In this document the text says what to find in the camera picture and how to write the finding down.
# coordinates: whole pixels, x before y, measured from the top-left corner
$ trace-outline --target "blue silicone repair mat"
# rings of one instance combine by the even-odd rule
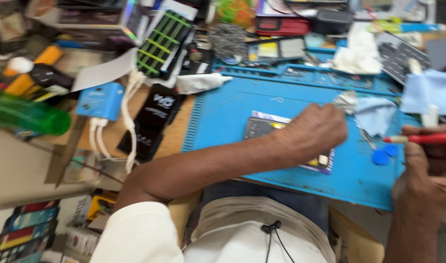
[[[222,69],[223,75],[234,79],[196,97],[182,150],[242,141],[252,111],[293,118],[310,103],[329,103],[348,89],[355,90],[358,96],[385,97],[391,101],[400,96],[389,91],[394,82],[385,75],[365,76],[366,79],[362,77],[353,82],[349,81],[351,75],[337,76],[340,81],[334,79],[333,84],[330,69],[295,64],[282,67],[301,74],[228,66],[223,69],[222,65],[214,65],[214,68]],[[283,103],[271,100],[278,97],[283,98]],[[403,151],[400,150],[400,156],[388,165],[373,164],[373,150],[361,137],[354,117],[347,116],[347,122],[349,136],[335,149],[330,175],[296,167],[244,177],[263,184],[392,210],[390,190],[403,170]],[[397,110],[386,135],[399,133],[405,123],[419,124],[413,117]],[[374,138],[374,142],[378,147],[384,146],[380,138]]]

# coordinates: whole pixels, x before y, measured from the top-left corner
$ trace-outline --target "man's arm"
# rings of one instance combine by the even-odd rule
[[[294,167],[346,139],[344,114],[309,105],[287,127],[261,138],[179,153],[140,165],[127,177],[115,211],[143,202],[167,203],[215,182]]]
[[[421,146],[405,147],[407,170],[393,189],[395,214],[384,263],[437,261],[437,230],[446,215],[446,177],[429,176]]]

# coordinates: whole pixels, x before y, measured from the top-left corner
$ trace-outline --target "black earphone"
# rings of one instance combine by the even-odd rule
[[[280,236],[278,235],[277,229],[279,229],[281,227],[281,222],[280,220],[275,221],[275,223],[271,224],[271,225],[262,225],[261,226],[261,230],[270,235],[270,239],[268,241],[268,250],[267,250],[267,257],[265,258],[265,263],[268,262],[268,254],[270,253],[270,245],[272,244],[272,231],[275,230],[275,234],[277,234],[278,240],[280,241],[281,246],[283,247],[283,249],[285,250],[286,254],[288,254],[288,256],[291,259],[291,262],[295,263],[295,261],[291,258],[290,254],[288,253],[288,251],[286,250],[285,246],[283,245],[283,242],[281,242]]]
[[[272,230],[279,229],[281,226],[280,220],[275,221],[275,223],[271,225],[263,225],[261,226],[261,230],[264,231],[266,234],[270,234]]]

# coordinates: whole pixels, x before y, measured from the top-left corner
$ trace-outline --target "hand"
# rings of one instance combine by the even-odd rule
[[[270,134],[287,167],[303,164],[342,143],[347,138],[342,110],[331,103],[309,105],[285,128]]]
[[[396,213],[410,220],[438,225],[446,214],[446,177],[429,176],[424,149],[405,145],[406,170],[392,189]]]
[[[432,128],[418,128],[410,125],[405,125],[402,127],[403,135],[419,135],[445,132],[446,124]],[[422,147],[428,157],[428,162],[430,165],[429,175],[446,177],[446,144],[423,144]]]

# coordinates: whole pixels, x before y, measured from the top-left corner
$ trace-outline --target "black case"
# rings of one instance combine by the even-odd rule
[[[153,158],[163,139],[161,132],[169,125],[179,110],[184,96],[171,88],[155,84],[150,90],[147,100],[134,119],[137,134],[137,156],[141,162]],[[132,150],[130,133],[127,131],[117,146],[127,154]]]
[[[353,23],[353,14],[344,11],[319,10],[312,32],[324,35],[343,34]]]

